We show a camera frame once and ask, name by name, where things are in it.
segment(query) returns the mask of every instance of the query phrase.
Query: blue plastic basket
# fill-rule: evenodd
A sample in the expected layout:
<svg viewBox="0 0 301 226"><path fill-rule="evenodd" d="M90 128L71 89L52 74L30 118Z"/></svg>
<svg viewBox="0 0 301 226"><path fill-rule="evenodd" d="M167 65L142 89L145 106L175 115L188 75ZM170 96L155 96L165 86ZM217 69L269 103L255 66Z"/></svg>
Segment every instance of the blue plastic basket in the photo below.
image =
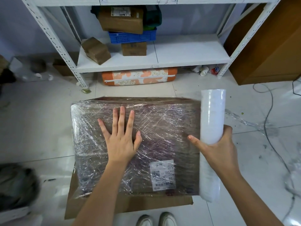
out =
<svg viewBox="0 0 301 226"><path fill-rule="evenodd" d="M157 29L151 31L143 31L143 34L134 34L127 32L109 32L112 44L125 44L135 42L146 42L156 40Z"/></svg>

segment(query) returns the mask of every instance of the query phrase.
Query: shoe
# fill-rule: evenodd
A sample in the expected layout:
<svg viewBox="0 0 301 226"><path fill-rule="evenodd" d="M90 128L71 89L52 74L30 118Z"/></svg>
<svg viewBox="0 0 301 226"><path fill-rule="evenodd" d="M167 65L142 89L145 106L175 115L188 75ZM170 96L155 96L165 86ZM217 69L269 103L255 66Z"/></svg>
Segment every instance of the shoe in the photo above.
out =
<svg viewBox="0 0 301 226"><path fill-rule="evenodd" d="M149 215L139 217L136 226L153 226L153 220Z"/></svg>
<svg viewBox="0 0 301 226"><path fill-rule="evenodd" d="M168 212L162 213L159 220L159 226L178 226L175 217Z"/></svg>

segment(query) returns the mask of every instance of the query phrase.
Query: white plastic roll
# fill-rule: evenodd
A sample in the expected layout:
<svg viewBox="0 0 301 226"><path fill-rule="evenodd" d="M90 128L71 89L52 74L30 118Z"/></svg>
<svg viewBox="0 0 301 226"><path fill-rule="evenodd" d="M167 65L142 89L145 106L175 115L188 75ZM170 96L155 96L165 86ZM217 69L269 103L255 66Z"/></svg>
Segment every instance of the white plastic roll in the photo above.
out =
<svg viewBox="0 0 301 226"><path fill-rule="evenodd" d="M226 90L202 90L201 99L201 141L217 143L224 130ZM200 153L200 196L208 202L219 197L220 179Z"/></svg>

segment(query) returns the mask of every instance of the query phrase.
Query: white wall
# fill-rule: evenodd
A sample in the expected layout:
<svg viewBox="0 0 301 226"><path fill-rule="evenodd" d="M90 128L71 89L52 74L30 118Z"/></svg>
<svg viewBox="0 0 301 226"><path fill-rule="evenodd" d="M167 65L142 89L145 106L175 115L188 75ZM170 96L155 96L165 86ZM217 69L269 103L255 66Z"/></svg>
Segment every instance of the white wall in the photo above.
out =
<svg viewBox="0 0 301 226"><path fill-rule="evenodd" d="M162 25L157 35L216 33L228 4L161 5ZM88 6L74 7L75 15L85 38L108 36L102 31ZM66 27L69 27L59 7L48 8ZM78 45L50 21L68 51L78 51ZM10 59L15 55L55 52L21 0L1 0L0 53Z"/></svg>

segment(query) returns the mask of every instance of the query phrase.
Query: tile floor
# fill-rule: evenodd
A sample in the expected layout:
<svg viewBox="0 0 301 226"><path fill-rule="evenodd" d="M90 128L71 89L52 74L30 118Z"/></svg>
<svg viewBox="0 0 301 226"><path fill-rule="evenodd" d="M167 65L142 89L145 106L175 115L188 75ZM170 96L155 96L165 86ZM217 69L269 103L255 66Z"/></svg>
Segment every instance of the tile floor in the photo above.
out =
<svg viewBox="0 0 301 226"><path fill-rule="evenodd" d="M36 170L42 190L32 211L43 215L43 225L70 225L73 222L63 219L74 165L72 102L101 96L200 99L202 89L223 88L227 90L228 110L249 122L265 120L271 106L269 92L257 93L253 85L238 86L229 72L220 80L212 75L201 77L182 72L174 82L144 86L109 87L90 79L90 94L82 93L74 79L61 78L49 82L14 83L3 88L0 98L0 163L19 162ZM301 97L292 94L291 82L266 85L274 96L268 122L277 128L270 140L289 163L297 157L297 146L301 142ZM262 85L256 85L255 89L266 91ZM301 93L301 83L296 83L296 91ZM228 115L225 115L225 123L233 127L233 141L238 148L242 174L282 219L291 204L291 194L284 189L286 170L283 164L261 132ZM163 211L172 212L179 226L245 225L223 185L220 199L215 203L206 203L198 196L193 199L191 206L117 214L114 225L135 225L142 214L153 216L156 225ZM300 225L298 223L301 223L301 200L296 198L285 225Z"/></svg>

